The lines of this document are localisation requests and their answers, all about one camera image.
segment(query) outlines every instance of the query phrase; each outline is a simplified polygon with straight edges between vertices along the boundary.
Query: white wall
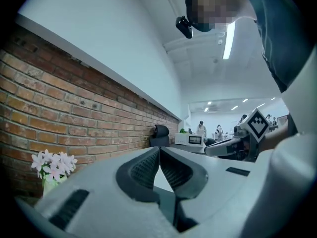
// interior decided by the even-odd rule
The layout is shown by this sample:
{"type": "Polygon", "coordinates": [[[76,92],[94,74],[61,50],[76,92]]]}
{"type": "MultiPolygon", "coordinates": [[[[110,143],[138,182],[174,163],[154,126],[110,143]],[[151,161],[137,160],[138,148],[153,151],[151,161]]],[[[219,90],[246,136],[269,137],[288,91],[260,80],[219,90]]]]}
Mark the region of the white wall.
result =
{"type": "Polygon", "coordinates": [[[139,0],[27,0],[19,14],[22,26],[181,117],[173,63],[139,0]]]}
{"type": "Polygon", "coordinates": [[[273,100],[272,104],[266,107],[262,106],[259,109],[264,116],[267,116],[268,114],[270,114],[272,116],[271,120],[273,120],[273,117],[275,118],[283,117],[285,115],[288,115],[289,113],[285,103],[283,102],[281,98],[273,100]]]}
{"type": "Polygon", "coordinates": [[[218,124],[221,125],[223,132],[231,133],[230,129],[233,129],[237,125],[237,122],[241,119],[243,114],[207,114],[207,113],[192,113],[192,130],[196,132],[197,126],[200,121],[204,122],[204,126],[207,130],[207,137],[211,137],[211,134],[215,132],[218,124]]]}

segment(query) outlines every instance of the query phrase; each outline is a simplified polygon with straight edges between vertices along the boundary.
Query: ceiling light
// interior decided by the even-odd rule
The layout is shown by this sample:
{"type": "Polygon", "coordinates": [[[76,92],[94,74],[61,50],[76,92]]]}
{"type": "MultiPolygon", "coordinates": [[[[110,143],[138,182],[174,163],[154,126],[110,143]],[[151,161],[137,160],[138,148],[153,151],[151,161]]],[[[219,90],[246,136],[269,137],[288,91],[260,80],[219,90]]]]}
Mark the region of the ceiling light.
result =
{"type": "Polygon", "coordinates": [[[224,53],[223,53],[224,60],[229,59],[229,56],[231,53],[235,26],[236,26],[235,21],[227,26],[226,46],[224,47],[224,53]]]}
{"type": "Polygon", "coordinates": [[[264,104],[265,104],[265,103],[263,103],[263,104],[261,104],[261,105],[257,106],[257,109],[258,109],[259,107],[263,106],[264,104]]]}

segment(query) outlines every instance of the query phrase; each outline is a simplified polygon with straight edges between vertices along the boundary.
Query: person in white clothing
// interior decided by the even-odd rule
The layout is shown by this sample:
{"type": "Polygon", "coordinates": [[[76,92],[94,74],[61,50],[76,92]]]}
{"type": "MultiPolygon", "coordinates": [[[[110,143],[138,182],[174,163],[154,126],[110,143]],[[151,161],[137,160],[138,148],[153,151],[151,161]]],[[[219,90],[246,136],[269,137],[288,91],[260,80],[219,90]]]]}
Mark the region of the person in white clothing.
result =
{"type": "Polygon", "coordinates": [[[203,121],[200,121],[199,125],[197,126],[197,134],[204,136],[204,137],[207,137],[207,130],[206,130],[206,127],[204,126],[203,121]]]}

